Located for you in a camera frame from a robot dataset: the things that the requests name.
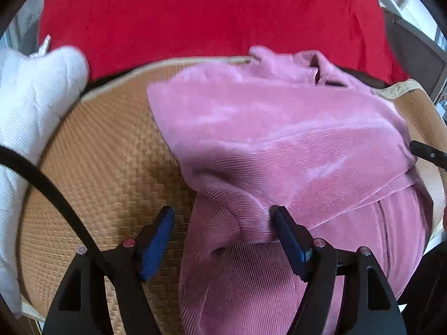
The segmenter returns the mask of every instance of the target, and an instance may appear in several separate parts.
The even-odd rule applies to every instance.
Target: woven mat
[[[101,250],[114,248],[153,221],[163,205],[176,222],[159,273],[144,290],[163,334],[180,335],[178,281],[195,193],[183,181],[151,115],[148,82],[165,80],[184,64],[138,70],[85,97],[66,117],[41,162]],[[22,289],[46,315],[81,242],[35,189],[25,204],[18,256]],[[124,334],[113,286],[106,283],[115,334]]]
[[[392,102],[406,120],[412,140],[423,142],[447,152],[446,124],[425,91],[414,89],[392,100]],[[416,169],[433,200],[431,238],[434,238],[443,231],[443,223],[447,223],[447,217],[444,213],[447,196],[447,173],[445,170],[422,159],[417,160]]]

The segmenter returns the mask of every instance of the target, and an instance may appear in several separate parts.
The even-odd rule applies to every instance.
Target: metal rivet
[[[322,248],[326,245],[326,241],[322,238],[315,238],[313,240],[313,245],[318,248]]]
[[[368,247],[360,247],[360,253],[363,255],[370,255],[371,250]]]
[[[126,248],[131,248],[135,245],[135,243],[136,243],[135,239],[127,238],[127,239],[124,239],[124,241],[122,242],[122,246],[126,247]]]
[[[86,246],[80,246],[77,250],[76,253],[79,255],[85,255],[87,253],[87,247]]]

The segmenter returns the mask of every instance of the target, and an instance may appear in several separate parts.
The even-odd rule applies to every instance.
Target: white wall
[[[438,25],[420,0],[410,0],[402,10],[402,17],[434,40]]]
[[[6,44],[6,36],[3,35],[0,39],[0,49],[6,48],[7,44]]]

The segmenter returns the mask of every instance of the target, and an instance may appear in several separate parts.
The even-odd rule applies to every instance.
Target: beige trim
[[[104,84],[103,86],[99,88],[92,89],[89,91],[84,97],[82,97],[81,102],[88,101],[90,99],[93,99],[97,97],[98,95],[109,91],[111,88],[119,86],[134,77],[157,69],[157,68],[163,68],[167,66],[184,66],[186,64],[200,64],[200,63],[210,63],[210,62],[224,62],[224,63],[233,63],[233,64],[241,64],[241,63],[249,63],[253,57],[245,57],[245,56],[236,56],[236,57],[214,57],[214,58],[208,58],[208,57],[192,57],[192,58],[171,58],[161,61],[156,61],[154,63],[149,63],[145,66],[139,67],[134,69],[133,71],[127,73],[126,75],[114,79],[109,83]]]
[[[384,89],[374,89],[374,91],[380,95],[381,97],[384,97],[386,99],[397,99],[401,96],[403,96],[405,93],[410,92],[414,89],[420,89],[424,90],[422,86],[419,84],[418,81],[415,81],[414,79],[409,79],[405,82],[400,82],[393,84],[392,86]]]

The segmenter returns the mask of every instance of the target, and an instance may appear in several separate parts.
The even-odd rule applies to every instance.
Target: pink corduroy garment
[[[336,248],[370,247],[397,296],[425,246],[426,199],[394,106],[319,52],[250,54],[148,87],[198,193],[180,270],[187,335],[287,333],[305,284],[275,238],[272,205]],[[342,288],[338,278],[326,334]]]

